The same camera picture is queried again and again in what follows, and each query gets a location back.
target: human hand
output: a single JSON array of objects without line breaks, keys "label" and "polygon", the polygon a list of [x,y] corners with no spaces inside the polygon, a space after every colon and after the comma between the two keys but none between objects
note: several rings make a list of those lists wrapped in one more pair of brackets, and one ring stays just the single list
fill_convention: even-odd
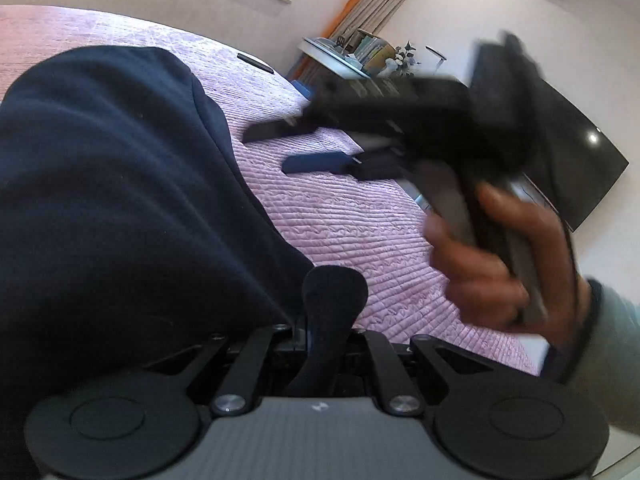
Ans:
[{"label": "human hand", "polygon": [[526,326],[513,324],[518,310],[529,303],[522,283],[498,256],[455,241],[447,223],[430,214],[423,234],[433,246],[431,267],[449,278],[447,299],[459,308],[464,323],[501,332],[535,333],[553,346],[562,346],[586,317],[591,287],[579,278],[576,309],[574,268],[560,220],[552,211],[489,184],[478,186],[476,194],[490,218],[529,239],[548,318]]}]

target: white logo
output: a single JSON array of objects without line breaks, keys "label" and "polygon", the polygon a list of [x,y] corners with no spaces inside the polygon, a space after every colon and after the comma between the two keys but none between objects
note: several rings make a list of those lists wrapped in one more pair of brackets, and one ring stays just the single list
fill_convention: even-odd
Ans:
[{"label": "white logo", "polygon": [[316,402],[315,404],[311,405],[311,409],[315,410],[316,412],[324,412],[324,410],[329,409],[329,405],[326,402]]}]

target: black tv screen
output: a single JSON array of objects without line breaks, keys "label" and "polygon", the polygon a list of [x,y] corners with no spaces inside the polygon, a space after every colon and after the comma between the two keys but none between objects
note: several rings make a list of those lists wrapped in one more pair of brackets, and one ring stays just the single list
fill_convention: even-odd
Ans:
[{"label": "black tv screen", "polygon": [[541,153],[525,174],[575,231],[629,163],[595,124],[548,83],[543,84],[541,106],[558,196],[552,192]]}]

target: bed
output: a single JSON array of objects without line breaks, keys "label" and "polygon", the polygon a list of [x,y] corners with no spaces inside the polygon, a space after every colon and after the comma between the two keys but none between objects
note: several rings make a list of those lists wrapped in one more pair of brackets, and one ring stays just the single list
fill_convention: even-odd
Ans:
[{"label": "bed", "polygon": [[382,332],[393,342],[429,333],[534,372],[517,338],[460,323],[443,294],[446,278],[428,264],[430,247],[420,236],[424,213],[398,184],[280,171],[285,155],[359,151],[345,133],[321,130],[249,146],[239,142],[249,122],[291,114],[306,103],[282,76],[240,61],[236,49],[217,41],[105,12],[0,6],[0,30],[0,100],[29,67],[78,46],[158,46],[173,52],[224,111],[242,174],[285,239],[316,265],[354,267],[366,277],[370,296],[358,327]]}]

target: desk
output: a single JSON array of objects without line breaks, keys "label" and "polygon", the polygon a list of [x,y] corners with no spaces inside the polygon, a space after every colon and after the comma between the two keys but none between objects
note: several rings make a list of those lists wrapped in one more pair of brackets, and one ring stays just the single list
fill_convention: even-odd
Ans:
[{"label": "desk", "polygon": [[298,48],[342,79],[370,79],[364,72],[347,63],[339,54],[311,38],[302,40]]}]

